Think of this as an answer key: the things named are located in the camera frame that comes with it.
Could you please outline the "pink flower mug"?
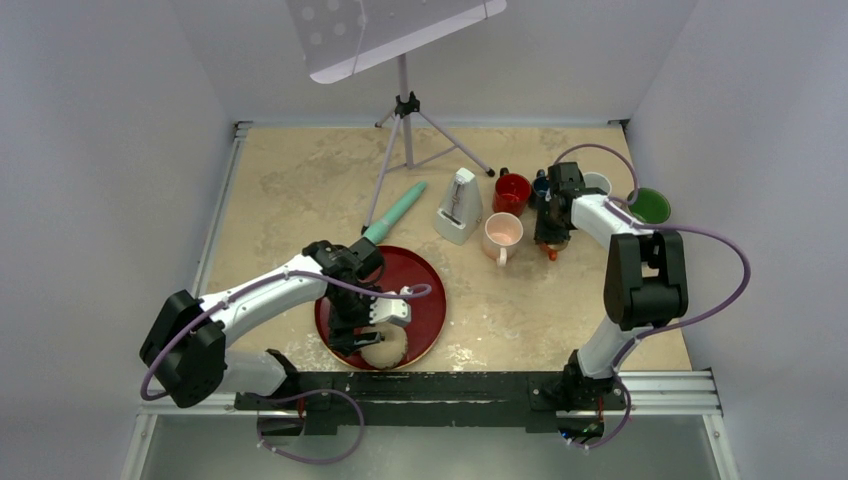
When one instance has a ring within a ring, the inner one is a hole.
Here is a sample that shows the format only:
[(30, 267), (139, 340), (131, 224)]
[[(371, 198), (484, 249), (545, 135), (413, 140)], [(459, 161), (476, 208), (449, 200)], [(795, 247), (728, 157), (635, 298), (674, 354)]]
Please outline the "pink flower mug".
[(612, 191), (610, 180), (598, 172), (586, 172), (583, 174), (584, 188), (587, 194), (608, 196)]

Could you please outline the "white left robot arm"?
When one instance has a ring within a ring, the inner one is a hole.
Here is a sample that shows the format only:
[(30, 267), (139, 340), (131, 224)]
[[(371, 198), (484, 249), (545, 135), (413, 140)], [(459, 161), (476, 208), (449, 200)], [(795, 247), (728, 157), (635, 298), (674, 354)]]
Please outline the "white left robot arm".
[(187, 290), (171, 294), (140, 347), (147, 370), (140, 396), (170, 398), (192, 407), (216, 392), (259, 395), (272, 408), (297, 399), (295, 367), (277, 351), (236, 352), (248, 332), (301, 304), (322, 298), (344, 314), (366, 318), (374, 290), (368, 278), (384, 265), (366, 238), (351, 246), (318, 241), (283, 266), (254, 280), (205, 297)]

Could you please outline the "red mug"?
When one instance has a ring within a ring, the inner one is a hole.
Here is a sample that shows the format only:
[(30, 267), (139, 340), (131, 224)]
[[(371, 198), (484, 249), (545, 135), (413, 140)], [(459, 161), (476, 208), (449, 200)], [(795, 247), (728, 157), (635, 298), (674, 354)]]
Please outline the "red mug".
[(494, 186), (492, 209), (494, 213), (509, 213), (520, 217), (529, 202), (532, 187), (523, 175), (502, 167)]

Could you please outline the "beige round upside-down mug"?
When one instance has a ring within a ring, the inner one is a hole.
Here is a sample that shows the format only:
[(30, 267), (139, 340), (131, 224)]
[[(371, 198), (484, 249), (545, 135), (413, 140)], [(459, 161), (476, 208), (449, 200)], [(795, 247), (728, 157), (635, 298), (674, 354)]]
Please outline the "beige round upside-down mug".
[(396, 367), (404, 359), (408, 350), (405, 329), (390, 323), (383, 323), (364, 327), (361, 329), (361, 333), (379, 333), (382, 337), (379, 343), (362, 347), (359, 350), (360, 356), (369, 366), (377, 369), (390, 369)]

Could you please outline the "blue striped mug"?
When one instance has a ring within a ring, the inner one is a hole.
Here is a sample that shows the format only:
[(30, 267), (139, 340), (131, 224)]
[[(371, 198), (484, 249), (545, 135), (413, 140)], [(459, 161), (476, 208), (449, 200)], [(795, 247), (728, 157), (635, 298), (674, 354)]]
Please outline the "blue striped mug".
[(550, 200), (550, 183), (544, 169), (536, 172), (535, 178), (531, 181), (531, 190), (528, 200), (528, 206), (531, 209), (538, 210)]

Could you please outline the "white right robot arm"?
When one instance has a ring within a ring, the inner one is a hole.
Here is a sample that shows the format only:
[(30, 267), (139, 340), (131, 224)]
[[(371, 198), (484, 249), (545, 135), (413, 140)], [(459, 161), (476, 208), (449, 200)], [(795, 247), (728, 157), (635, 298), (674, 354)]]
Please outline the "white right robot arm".
[(560, 380), (541, 389), (560, 408), (585, 408), (614, 388), (615, 375), (641, 334), (667, 326), (688, 309), (682, 236), (638, 226), (604, 190), (590, 188), (574, 162), (547, 170), (548, 190), (537, 208), (534, 241), (550, 260), (575, 231), (607, 253), (605, 316), (589, 341), (575, 350)]

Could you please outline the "pink upside-down mug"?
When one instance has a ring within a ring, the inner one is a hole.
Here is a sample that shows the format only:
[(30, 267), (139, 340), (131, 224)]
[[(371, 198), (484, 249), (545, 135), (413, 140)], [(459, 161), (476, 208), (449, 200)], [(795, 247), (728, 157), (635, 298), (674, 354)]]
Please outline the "pink upside-down mug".
[(514, 256), (523, 237), (524, 227), (517, 216), (506, 212), (494, 213), (483, 225), (482, 251), (498, 267), (504, 267)]

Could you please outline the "tall cream upside-down mug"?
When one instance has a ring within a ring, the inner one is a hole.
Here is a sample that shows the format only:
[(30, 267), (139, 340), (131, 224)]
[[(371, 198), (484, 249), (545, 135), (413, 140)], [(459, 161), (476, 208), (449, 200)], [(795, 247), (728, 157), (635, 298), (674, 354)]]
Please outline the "tall cream upside-down mug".
[(659, 191), (641, 187), (627, 196), (630, 214), (647, 224), (662, 224), (669, 220), (672, 213), (668, 199)]

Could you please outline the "small orange cup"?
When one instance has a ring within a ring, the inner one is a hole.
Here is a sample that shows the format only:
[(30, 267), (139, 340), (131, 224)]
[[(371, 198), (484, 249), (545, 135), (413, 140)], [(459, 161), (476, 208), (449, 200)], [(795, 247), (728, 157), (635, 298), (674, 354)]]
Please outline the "small orange cup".
[(559, 254), (564, 251), (568, 245), (569, 242), (565, 241), (560, 243), (539, 243), (538, 247), (546, 254), (550, 261), (555, 262), (558, 259)]

